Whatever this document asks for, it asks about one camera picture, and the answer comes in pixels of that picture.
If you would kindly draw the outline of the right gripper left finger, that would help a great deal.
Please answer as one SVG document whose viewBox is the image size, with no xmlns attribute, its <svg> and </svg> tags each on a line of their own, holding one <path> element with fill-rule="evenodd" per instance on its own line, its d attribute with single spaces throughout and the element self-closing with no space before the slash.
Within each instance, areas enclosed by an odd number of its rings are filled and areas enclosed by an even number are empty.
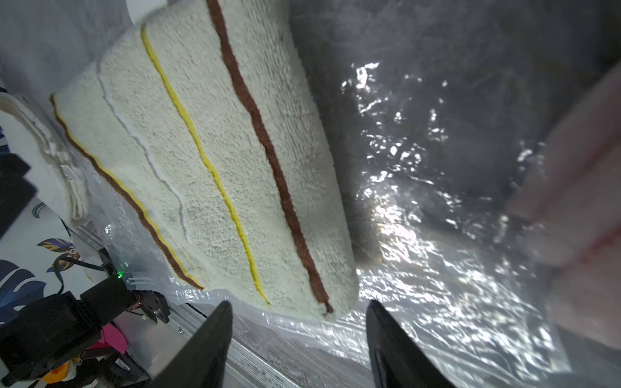
<svg viewBox="0 0 621 388">
<path fill-rule="evenodd" d="M 149 387 L 223 386 L 232 329 L 232 305 L 229 302 L 221 302 Z"/>
</svg>

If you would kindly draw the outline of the pink towel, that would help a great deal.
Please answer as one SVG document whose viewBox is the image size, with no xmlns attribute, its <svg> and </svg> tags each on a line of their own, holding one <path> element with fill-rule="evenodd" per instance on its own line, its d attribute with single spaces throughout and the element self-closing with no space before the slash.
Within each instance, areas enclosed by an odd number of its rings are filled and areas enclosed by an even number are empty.
<svg viewBox="0 0 621 388">
<path fill-rule="evenodd" d="M 552 320 L 619 348 L 619 66 L 551 131 L 506 211 L 532 224 L 530 258 L 559 271 L 548 292 Z"/>
</svg>

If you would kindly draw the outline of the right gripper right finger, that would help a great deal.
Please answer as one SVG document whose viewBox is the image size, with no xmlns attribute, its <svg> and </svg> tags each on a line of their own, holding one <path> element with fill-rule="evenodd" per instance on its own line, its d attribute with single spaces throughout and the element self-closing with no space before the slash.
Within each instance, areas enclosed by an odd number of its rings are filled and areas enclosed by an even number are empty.
<svg viewBox="0 0 621 388">
<path fill-rule="evenodd" d="M 375 386 L 454 388 L 380 302 L 370 301 L 365 325 Z"/>
</svg>

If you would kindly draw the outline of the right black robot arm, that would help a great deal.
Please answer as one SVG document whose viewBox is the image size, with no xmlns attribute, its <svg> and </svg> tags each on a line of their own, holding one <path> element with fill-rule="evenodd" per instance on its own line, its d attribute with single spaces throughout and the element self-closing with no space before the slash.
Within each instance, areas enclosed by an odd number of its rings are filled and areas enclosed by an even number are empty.
<svg viewBox="0 0 621 388">
<path fill-rule="evenodd" d="M 42 378 L 81 356 L 102 337 L 103 327 L 126 312 L 139 294 L 126 288 L 111 266 L 108 278 L 75 297 L 70 292 L 28 302 L 1 326 L 1 360 L 10 387 Z M 187 344 L 144 387 L 221 387 L 232 342 L 233 306 L 221 302 Z M 451 382 L 417 347 L 391 314 L 376 301 L 365 313 L 371 370 L 377 387 L 450 387 Z"/>
</svg>

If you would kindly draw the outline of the clear plastic vacuum bag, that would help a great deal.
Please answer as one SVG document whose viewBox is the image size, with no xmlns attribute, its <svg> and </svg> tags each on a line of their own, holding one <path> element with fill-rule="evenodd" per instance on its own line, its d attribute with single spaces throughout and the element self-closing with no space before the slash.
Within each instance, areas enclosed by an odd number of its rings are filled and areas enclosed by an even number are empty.
<svg viewBox="0 0 621 388">
<path fill-rule="evenodd" d="M 556 326 L 557 271 L 504 212 L 552 126 L 620 57 L 617 1 L 290 1 L 359 279 L 316 322 L 234 305 L 241 344 L 301 386 L 370 386 L 380 301 L 462 387 L 617 387 L 620 353 Z"/>
</svg>

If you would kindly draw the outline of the cream striped towel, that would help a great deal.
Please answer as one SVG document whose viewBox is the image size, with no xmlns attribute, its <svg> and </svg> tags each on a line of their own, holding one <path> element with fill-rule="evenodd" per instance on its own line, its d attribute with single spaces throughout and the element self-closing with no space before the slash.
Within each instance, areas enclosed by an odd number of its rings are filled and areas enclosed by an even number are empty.
<svg viewBox="0 0 621 388">
<path fill-rule="evenodd" d="M 358 279 L 334 162 L 286 1 L 180 1 L 51 98 L 100 197 L 187 301 L 347 315 Z"/>
</svg>

